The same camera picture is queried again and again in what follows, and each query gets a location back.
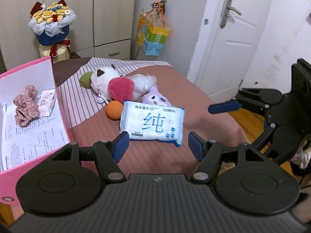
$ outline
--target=orange ball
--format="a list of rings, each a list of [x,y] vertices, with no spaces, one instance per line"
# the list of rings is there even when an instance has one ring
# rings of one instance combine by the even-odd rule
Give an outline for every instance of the orange ball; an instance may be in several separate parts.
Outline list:
[[[118,101],[112,101],[106,106],[106,114],[113,120],[119,120],[123,110],[123,104]]]

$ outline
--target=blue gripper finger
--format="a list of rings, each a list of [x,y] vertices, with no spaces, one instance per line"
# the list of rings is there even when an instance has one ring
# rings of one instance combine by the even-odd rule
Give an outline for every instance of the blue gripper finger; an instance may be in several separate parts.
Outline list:
[[[191,131],[188,134],[188,146],[197,161],[201,162],[207,152],[207,142],[198,134]]]
[[[126,131],[123,131],[111,143],[112,157],[115,162],[119,163],[130,144],[130,137]]]
[[[230,111],[236,111],[243,107],[242,103],[238,101],[227,101],[224,103],[213,104],[208,107],[208,112],[210,114],[219,114]]]

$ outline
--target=white door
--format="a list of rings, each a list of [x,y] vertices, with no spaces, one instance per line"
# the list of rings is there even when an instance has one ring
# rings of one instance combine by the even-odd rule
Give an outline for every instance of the white door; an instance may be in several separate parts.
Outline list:
[[[231,10],[226,26],[218,27],[199,83],[215,102],[229,100],[237,93],[259,44],[271,0],[233,0],[231,6],[242,15]]]
[[[46,5],[51,6],[53,2],[60,0],[46,0]],[[77,21],[70,26],[68,39],[70,40],[70,50],[90,50],[93,52],[93,0],[64,0],[67,6],[74,10]]]
[[[43,0],[0,0],[0,49],[7,70],[40,58],[39,43],[27,26],[30,10]]]

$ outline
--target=paper sheet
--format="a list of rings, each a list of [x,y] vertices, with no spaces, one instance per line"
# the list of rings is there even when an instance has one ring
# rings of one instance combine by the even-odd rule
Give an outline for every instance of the paper sheet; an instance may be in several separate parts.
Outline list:
[[[27,127],[15,122],[16,107],[4,113],[2,128],[2,166],[11,169],[52,152],[69,143],[56,100],[51,116],[31,120]]]

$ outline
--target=purple plush toy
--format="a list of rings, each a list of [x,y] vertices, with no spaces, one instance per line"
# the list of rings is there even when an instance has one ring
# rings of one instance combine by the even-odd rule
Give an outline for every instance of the purple plush toy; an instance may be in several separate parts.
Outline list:
[[[160,106],[172,106],[167,98],[159,93],[156,86],[152,86],[149,90],[149,93],[142,97],[142,103]]]

